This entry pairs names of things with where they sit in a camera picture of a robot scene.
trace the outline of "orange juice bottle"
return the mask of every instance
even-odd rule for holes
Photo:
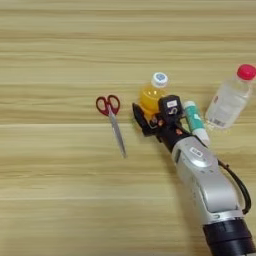
[[[167,94],[168,77],[157,72],[153,75],[151,84],[144,86],[140,92],[139,105],[149,121],[159,112],[158,100]]]

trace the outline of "scissors blade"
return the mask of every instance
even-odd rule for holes
[[[126,158],[126,150],[125,150],[125,146],[124,146],[123,137],[122,137],[121,131],[119,129],[119,126],[118,126],[118,123],[117,123],[117,120],[116,120],[116,116],[112,112],[109,105],[108,105],[108,111],[109,111],[109,114],[108,114],[109,121],[112,124],[112,129],[113,129],[113,132],[115,134],[116,140],[118,142],[118,146],[121,150],[121,153],[122,153],[123,157]]]

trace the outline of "water bottle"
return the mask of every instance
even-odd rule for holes
[[[256,68],[244,64],[238,68],[236,76],[223,83],[206,112],[209,124],[223,129],[236,121],[252,94],[255,75]]]
[[[151,83],[145,85],[140,92],[139,105],[149,120],[159,112],[158,100],[167,94],[168,77],[162,72],[154,73]]]
[[[206,146],[209,146],[210,139],[204,128],[204,123],[195,102],[186,101],[183,104],[183,108],[190,132],[196,135]]]

